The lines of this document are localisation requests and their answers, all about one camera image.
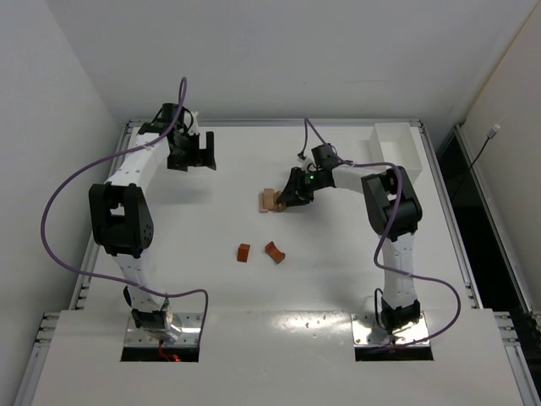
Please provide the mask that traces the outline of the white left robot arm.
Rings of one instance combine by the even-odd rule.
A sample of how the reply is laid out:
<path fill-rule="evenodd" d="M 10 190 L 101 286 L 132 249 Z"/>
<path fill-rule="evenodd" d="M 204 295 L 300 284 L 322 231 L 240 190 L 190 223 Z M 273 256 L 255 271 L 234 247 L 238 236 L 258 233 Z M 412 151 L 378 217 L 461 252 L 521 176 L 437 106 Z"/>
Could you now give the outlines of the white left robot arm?
<path fill-rule="evenodd" d="M 120 168 L 89 190 L 94 240 L 115 260 L 127 282 L 124 297 L 134 324 L 163 341 L 172 339 L 175 326 L 170 300 L 158 285 L 150 258 L 154 223 L 145 192 L 161 164 L 183 172 L 191 167 L 216 169 L 214 134 L 205 133 L 204 147 L 200 136 L 196 113 L 165 103 L 140 127 Z"/>

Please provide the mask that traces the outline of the white perforated basket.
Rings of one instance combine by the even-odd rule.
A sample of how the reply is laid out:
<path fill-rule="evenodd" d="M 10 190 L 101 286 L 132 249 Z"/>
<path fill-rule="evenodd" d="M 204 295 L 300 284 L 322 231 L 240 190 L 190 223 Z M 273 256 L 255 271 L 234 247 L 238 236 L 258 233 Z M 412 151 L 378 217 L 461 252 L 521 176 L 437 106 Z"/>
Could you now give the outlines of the white perforated basket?
<path fill-rule="evenodd" d="M 370 135 L 369 154 L 372 162 L 390 162 L 406 169 L 415 184 L 423 171 L 409 123 L 377 123 Z"/>

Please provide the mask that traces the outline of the light wood block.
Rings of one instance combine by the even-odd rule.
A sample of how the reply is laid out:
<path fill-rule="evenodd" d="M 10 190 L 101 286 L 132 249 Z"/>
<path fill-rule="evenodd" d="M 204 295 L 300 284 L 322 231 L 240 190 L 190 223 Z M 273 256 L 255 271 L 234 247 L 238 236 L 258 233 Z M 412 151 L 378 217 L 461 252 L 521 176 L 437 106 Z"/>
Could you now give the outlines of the light wood block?
<path fill-rule="evenodd" d="M 273 194 L 275 193 L 273 189 L 264 189 L 263 190 L 264 196 L 265 196 L 265 206 L 269 205 L 269 199 L 273 198 Z"/>

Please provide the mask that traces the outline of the light long wood plank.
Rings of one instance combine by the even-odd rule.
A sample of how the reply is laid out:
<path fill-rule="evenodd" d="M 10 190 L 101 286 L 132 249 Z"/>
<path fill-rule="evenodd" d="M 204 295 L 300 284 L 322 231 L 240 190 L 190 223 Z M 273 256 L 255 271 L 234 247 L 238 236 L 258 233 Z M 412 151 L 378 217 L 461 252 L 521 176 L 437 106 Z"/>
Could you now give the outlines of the light long wood plank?
<path fill-rule="evenodd" d="M 265 207 L 265 196 L 263 192 L 259 193 L 259 212 L 267 213 L 268 209 Z"/>

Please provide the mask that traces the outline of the dark orange notched block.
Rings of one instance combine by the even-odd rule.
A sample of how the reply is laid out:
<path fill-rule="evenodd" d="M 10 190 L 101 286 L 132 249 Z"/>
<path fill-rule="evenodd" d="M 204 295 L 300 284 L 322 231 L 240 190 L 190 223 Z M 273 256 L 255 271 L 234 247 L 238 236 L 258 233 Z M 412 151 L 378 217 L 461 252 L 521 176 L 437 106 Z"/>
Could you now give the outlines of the dark orange notched block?
<path fill-rule="evenodd" d="M 276 263 L 276 264 L 280 264 L 281 262 L 283 262 L 286 258 L 286 254 L 282 251 L 280 251 L 277 247 L 276 247 L 276 244 L 273 242 L 273 241 L 270 241 L 266 246 L 265 246 L 265 253 Z"/>

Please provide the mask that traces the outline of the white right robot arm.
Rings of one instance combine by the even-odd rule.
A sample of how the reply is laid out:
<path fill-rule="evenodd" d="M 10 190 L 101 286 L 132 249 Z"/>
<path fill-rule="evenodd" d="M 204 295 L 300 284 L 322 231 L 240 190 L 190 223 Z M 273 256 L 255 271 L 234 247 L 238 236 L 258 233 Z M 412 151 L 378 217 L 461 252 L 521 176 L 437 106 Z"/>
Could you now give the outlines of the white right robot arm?
<path fill-rule="evenodd" d="M 300 164 L 290 171 L 277 204 L 305 206 L 325 188 L 346 189 L 364 198 L 369 225 L 380 241 L 374 253 L 382 269 L 384 288 L 376 322 L 388 333 L 420 318 L 420 303 L 413 281 L 413 242 L 422 208 L 404 167 L 389 162 L 356 163 L 337 156 L 330 144 L 298 153 Z"/>

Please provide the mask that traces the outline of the brown long wood block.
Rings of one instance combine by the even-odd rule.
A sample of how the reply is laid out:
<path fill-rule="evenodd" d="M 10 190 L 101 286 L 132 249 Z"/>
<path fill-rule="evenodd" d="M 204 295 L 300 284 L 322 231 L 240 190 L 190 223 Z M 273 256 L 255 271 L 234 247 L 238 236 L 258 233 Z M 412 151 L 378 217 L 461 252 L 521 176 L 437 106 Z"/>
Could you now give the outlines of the brown long wood block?
<path fill-rule="evenodd" d="M 280 211 L 284 211 L 287 208 L 285 203 L 279 202 L 280 196 L 281 196 L 281 191 L 276 191 L 273 194 L 273 207 L 272 207 L 273 211 L 280 212 Z"/>

